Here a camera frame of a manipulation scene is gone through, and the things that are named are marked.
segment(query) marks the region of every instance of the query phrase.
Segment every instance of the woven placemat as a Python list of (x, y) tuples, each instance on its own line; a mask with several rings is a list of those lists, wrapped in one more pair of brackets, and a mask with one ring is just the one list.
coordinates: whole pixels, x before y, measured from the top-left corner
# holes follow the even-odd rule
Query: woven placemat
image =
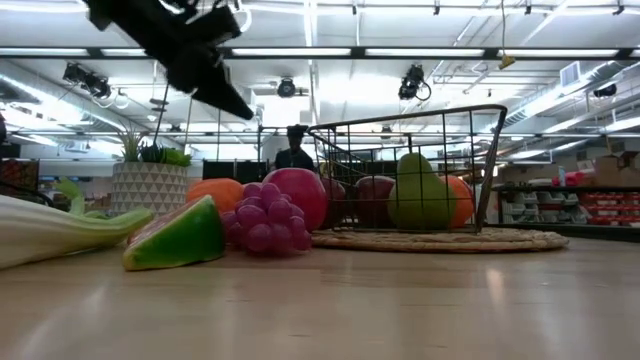
[(374, 233), (355, 231), (317, 231), (316, 247), (395, 251), (395, 252), (514, 252), (543, 251), (567, 246), (569, 239), (554, 232), (485, 228), (480, 234)]

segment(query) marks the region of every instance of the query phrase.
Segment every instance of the fake fruit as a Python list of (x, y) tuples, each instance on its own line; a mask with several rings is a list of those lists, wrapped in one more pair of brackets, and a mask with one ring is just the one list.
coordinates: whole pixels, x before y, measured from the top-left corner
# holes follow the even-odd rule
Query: fake fruit
[(333, 179), (322, 178), (322, 186), (327, 194), (327, 213), (320, 229), (329, 229), (340, 224), (344, 218), (347, 192), (339, 182)]
[(451, 227), (458, 228), (463, 227), (464, 224), (473, 216), (473, 192), (466, 182), (460, 180), (457, 176), (444, 176), (440, 177), (440, 180), (446, 184), (448, 181), (449, 187), (455, 193), (456, 207), (451, 219)]
[(220, 214), (232, 211), (242, 200), (244, 187), (233, 179), (209, 179), (193, 185), (187, 192), (187, 202), (210, 195)]
[(402, 230), (447, 229), (456, 208), (455, 193), (418, 153), (398, 162), (398, 178), (389, 194), (391, 220)]
[(144, 227), (125, 250), (123, 264), (130, 271), (170, 268), (215, 260), (224, 248), (218, 210), (205, 195)]
[(304, 212), (307, 231), (320, 228), (327, 212), (327, 193), (318, 175), (307, 169), (278, 169), (270, 172), (262, 184), (263, 189), (266, 184), (274, 184), (291, 197), (291, 203)]
[(371, 228), (394, 227), (387, 200), (396, 181), (386, 176), (366, 176), (356, 182), (356, 216), (358, 222)]
[(228, 242), (254, 254), (288, 255), (309, 250), (311, 235), (302, 210), (274, 184), (264, 184), (259, 195), (239, 202), (235, 213), (223, 215)]

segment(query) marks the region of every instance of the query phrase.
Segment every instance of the black shirt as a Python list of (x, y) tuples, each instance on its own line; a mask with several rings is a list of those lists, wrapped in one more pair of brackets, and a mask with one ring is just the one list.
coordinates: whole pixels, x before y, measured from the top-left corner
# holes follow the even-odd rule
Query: black shirt
[(282, 150), (276, 154), (276, 169), (295, 167), (314, 171), (313, 160), (304, 150), (298, 150), (295, 154), (290, 149)]

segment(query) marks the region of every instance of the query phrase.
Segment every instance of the watermelon slice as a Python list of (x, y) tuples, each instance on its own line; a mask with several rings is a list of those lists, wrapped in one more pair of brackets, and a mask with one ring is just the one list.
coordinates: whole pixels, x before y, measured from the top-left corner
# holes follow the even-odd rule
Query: watermelon slice
[(131, 240), (123, 258), (130, 271), (215, 260), (225, 247), (224, 227), (210, 195), (155, 219)]

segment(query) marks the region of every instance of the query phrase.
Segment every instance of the celery stalk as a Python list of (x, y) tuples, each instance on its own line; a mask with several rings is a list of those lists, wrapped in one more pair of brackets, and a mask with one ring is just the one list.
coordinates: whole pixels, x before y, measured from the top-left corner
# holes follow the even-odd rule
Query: celery stalk
[(94, 219), (0, 196), (0, 269), (117, 245), (152, 218), (150, 210), (135, 209)]

